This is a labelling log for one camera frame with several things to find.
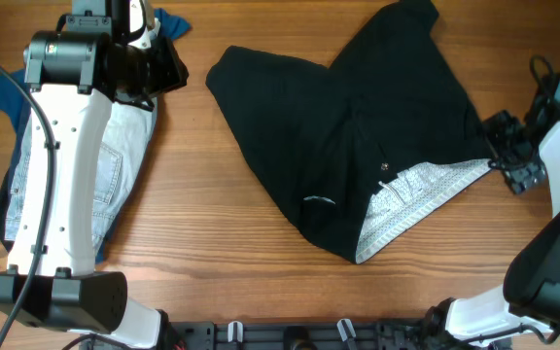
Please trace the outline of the black shorts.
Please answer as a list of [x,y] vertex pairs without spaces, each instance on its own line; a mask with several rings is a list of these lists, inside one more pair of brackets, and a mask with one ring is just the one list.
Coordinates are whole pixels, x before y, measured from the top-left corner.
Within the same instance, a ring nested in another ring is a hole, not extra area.
[[429,0],[380,9],[329,66],[237,46],[210,69],[247,164],[311,244],[360,264],[484,176],[477,112]]

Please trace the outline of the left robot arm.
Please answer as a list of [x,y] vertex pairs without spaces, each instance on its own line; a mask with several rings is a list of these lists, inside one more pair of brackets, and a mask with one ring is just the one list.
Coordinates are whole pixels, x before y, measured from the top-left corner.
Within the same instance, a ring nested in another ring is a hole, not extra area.
[[19,232],[0,272],[9,323],[121,349],[182,349],[168,316],[135,301],[120,272],[99,272],[91,213],[99,149],[115,103],[153,110],[189,76],[156,34],[146,1],[76,1],[24,51],[17,90],[32,114]]

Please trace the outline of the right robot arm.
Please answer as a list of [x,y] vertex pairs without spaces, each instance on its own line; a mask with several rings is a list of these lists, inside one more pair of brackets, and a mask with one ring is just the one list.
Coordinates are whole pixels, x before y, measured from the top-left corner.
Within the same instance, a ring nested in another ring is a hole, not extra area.
[[560,73],[539,79],[520,135],[548,179],[552,218],[514,258],[502,286],[431,308],[421,349],[499,349],[525,333],[545,345],[560,337]]

